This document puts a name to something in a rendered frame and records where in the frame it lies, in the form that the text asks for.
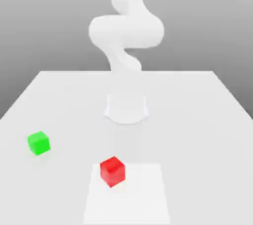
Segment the small red cube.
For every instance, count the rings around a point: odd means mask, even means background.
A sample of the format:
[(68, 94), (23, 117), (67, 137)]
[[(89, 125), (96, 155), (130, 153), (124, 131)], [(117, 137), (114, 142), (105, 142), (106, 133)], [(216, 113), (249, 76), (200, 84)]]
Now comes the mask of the small red cube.
[(114, 187), (126, 179), (126, 167), (113, 156), (100, 163), (100, 176), (109, 187)]

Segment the small green cube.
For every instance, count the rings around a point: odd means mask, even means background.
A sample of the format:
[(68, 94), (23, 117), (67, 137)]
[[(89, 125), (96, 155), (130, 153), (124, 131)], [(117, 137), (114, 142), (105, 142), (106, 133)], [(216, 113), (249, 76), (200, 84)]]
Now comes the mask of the small green cube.
[(27, 141), (29, 149), (37, 156), (50, 150), (49, 137), (42, 131), (29, 135)]

